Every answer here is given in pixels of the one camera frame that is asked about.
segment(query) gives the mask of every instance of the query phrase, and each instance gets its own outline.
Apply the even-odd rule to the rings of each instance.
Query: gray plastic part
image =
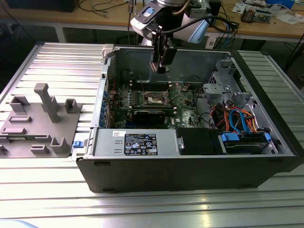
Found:
[[[41,103],[31,103],[30,105],[23,106],[27,115],[31,116],[31,122],[11,123],[9,121],[11,116],[16,114],[11,111],[7,120],[0,128],[0,133],[4,128],[25,128],[27,133],[22,135],[17,134],[0,134],[0,144],[3,144],[9,151],[6,155],[0,153],[1,158],[63,158],[68,157],[71,151],[64,151],[64,153],[55,153],[50,146],[50,139],[56,137],[61,140],[65,138],[69,147],[72,146],[75,130],[77,127],[80,113],[67,114],[64,103],[58,103],[58,116],[60,122],[52,123],[48,114],[45,113],[41,107]],[[30,150],[33,144],[45,144],[49,153],[33,154]]]
[[[49,150],[46,145],[43,144],[36,144],[32,145],[32,148],[30,148],[30,151],[32,151],[34,154],[36,153],[49,153]]]
[[[78,113],[80,110],[75,99],[67,99],[65,102],[66,113]]]
[[[65,153],[67,151],[70,152],[70,146],[67,144],[67,141],[64,137],[61,139],[60,144],[58,143],[56,138],[53,138],[51,142],[51,147],[55,153]]]
[[[46,83],[37,83],[34,92],[40,96],[44,109],[47,111],[51,121],[57,123],[59,121],[59,116],[57,115],[56,106],[53,104],[48,94],[48,85]]]
[[[4,128],[2,134],[25,134],[27,130],[24,128]]]
[[[7,137],[0,137],[0,143],[10,143],[10,140]]]
[[[3,154],[6,154],[6,151],[8,151],[3,145],[0,145],[0,152]]]
[[[24,96],[14,96],[12,101],[10,102],[10,106],[13,111],[18,114],[25,114],[25,109],[23,108],[24,105],[29,105],[26,97]]]
[[[48,134],[46,136],[43,136],[43,137],[35,137],[35,140],[38,142],[38,143],[50,143],[52,141],[52,137]]]
[[[23,123],[23,122],[31,122],[32,118],[29,115],[18,115],[18,116],[11,116],[9,118],[11,123]]]
[[[56,98],[55,98],[54,96],[50,96],[50,98],[51,98],[52,104],[53,104],[53,106],[55,107],[56,112],[57,112],[58,109],[59,109],[59,105],[58,105],[58,103],[57,103],[57,100],[56,100]],[[46,113],[47,110],[45,109],[45,107],[44,107],[43,104],[41,104],[41,107],[43,108],[43,111]]]

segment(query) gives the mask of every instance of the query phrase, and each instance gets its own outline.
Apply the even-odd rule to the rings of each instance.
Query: metal bracket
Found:
[[[111,53],[114,49],[114,44],[104,44],[103,49],[101,51],[101,55],[103,58],[107,58],[106,55]]]

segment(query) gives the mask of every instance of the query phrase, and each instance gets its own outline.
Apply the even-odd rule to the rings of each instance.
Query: black plastic cover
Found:
[[[219,143],[219,131],[209,128],[178,128],[177,137],[182,137],[184,149],[181,155],[223,154]]]

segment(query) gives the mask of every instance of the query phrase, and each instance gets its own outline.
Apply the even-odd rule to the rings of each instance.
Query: white paper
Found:
[[[284,14],[284,15],[278,16],[276,18],[278,18],[279,20],[281,20],[283,22],[286,22],[290,25],[294,25],[298,22],[301,22],[301,19],[296,18],[295,16],[292,16],[292,15],[289,15],[289,14]]]
[[[232,12],[243,13],[247,4],[237,3]]]

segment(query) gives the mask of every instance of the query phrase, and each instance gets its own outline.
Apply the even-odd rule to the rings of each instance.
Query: blue plastic latch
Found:
[[[271,140],[270,134],[269,133],[265,133],[265,138],[269,142]]]
[[[84,148],[84,142],[83,141],[74,141],[73,147],[74,148]]]
[[[237,133],[223,133],[220,137],[222,138],[223,142],[239,141],[239,137]]]
[[[220,137],[222,138],[223,142],[226,142],[228,140],[225,134],[222,134]]]

